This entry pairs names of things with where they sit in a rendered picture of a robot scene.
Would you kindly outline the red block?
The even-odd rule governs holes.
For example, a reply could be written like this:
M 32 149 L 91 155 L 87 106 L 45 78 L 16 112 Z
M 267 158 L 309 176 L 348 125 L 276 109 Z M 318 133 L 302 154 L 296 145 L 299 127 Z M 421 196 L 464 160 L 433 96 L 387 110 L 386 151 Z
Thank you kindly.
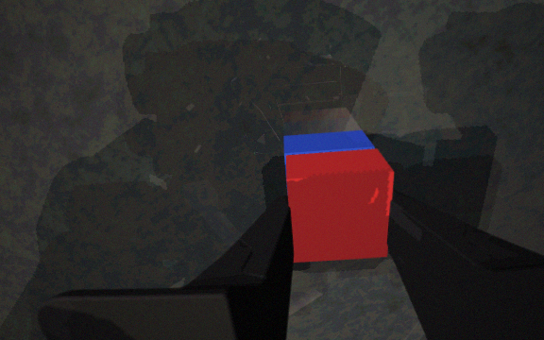
M 393 179 L 378 148 L 286 155 L 294 263 L 387 257 Z

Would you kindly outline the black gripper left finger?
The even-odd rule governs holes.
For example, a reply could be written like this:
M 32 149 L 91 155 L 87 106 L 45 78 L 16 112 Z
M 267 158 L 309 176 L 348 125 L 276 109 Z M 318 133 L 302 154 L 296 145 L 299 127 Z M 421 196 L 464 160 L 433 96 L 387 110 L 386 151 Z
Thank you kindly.
M 69 290 L 38 311 L 47 340 L 286 340 L 294 265 L 288 195 L 180 288 Z

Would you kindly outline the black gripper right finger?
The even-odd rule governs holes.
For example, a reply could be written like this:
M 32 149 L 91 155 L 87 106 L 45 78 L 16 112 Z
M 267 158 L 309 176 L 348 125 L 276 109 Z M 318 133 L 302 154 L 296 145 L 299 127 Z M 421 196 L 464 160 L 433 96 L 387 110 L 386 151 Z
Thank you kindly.
M 428 340 L 544 340 L 544 256 L 393 189 L 387 245 Z

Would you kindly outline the blue toy brick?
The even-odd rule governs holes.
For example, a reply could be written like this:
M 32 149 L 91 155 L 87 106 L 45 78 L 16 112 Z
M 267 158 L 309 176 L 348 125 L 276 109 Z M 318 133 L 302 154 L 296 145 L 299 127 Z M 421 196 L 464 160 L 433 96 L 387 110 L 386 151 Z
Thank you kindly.
M 375 146 L 362 130 L 283 136 L 286 155 L 373 149 Z

